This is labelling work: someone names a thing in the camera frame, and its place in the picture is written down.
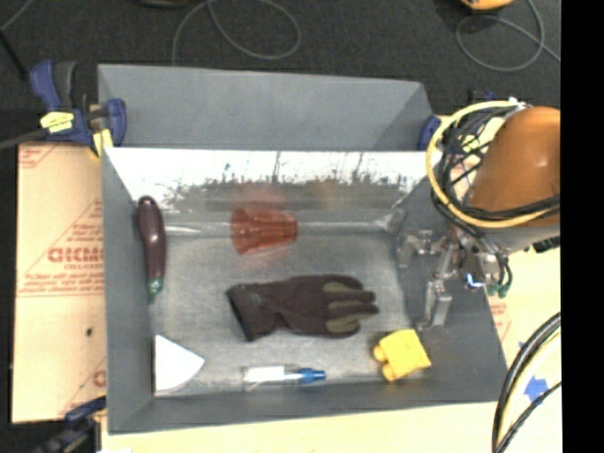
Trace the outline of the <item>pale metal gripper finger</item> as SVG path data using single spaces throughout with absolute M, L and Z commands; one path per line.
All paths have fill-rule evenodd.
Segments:
M 396 242 L 397 264 L 399 266 L 409 266 L 413 257 L 428 255 L 431 242 L 431 230 L 403 231 Z
M 445 325 L 451 304 L 452 294 L 446 288 L 442 278 L 432 278 L 427 281 L 421 293 L 421 313 L 415 321 L 420 330 Z

